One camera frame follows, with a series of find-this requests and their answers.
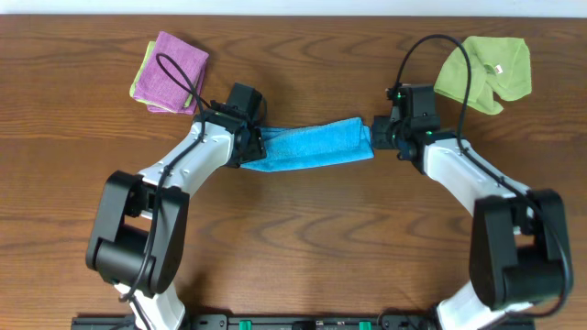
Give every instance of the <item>white wall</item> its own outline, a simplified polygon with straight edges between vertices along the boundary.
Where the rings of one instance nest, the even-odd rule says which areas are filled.
[[[0,14],[587,17],[587,0],[0,0]]]

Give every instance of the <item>yellow-green cloth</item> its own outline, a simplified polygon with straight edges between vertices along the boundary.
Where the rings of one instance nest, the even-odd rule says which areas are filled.
[[[493,100],[493,92],[504,101],[532,93],[530,50],[522,38],[468,37],[462,45],[471,61],[468,106],[497,115],[504,108]],[[467,65],[456,48],[442,65],[434,91],[462,103],[466,86]]]
[[[140,79],[140,74],[143,73],[143,69],[145,69],[145,64],[149,60],[150,55],[153,53],[153,49],[155,49],[155,41],[149,41],[149,45],[147,46],[147,51],[145,52],[145,58],[143,59],[143,62],[140,63],[140,68],[138,69],[137,75],[135,76],[135,81],[132,82],[132,84],[130,85],[130,91],[129,91],[130,97],[133,97],[135,95],[135,90],[137,89],[138,79]],[[174,112],[174,111],[162,106],[161,104],[155,104],[153,102],[149,102],[149,101],[143,100],[143,99],[137,99],[137,101],[144,103],[145,105],[155,105],[155,106],[158,106],[158,107],[165,109],[167,111]],[[187,99],[185,100],[185,104],[183,104],[183,107],[190,106],[191,102],[192,102],[192,95],[188,94]]]

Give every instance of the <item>folded purple towel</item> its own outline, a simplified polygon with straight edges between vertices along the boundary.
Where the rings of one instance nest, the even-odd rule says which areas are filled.
[[[145,64],[145,69],[138,79],[137,89],[133,95],[135,99],[141,99],[151,103],[147,106],[151,112],[168,112],[161,108],[164,107],[176,113],[192,115],[195,111],[195,101],[192,100],[188,107],[183,107],[188,93],[182,87],[175,84],[159,67],[156,60],[158,53],[167,54],[176,61],[192,83],[197,83],[196,89],[198,93],[202,90],[205,63],[208,59],[208,54],[205,51],[188,45],[169,33],[161,31],[157,37],[152,55]],[[175,79],[187,87],[187,83],[183,81],[182,75],[167,60],[161,59],[161,63]]]

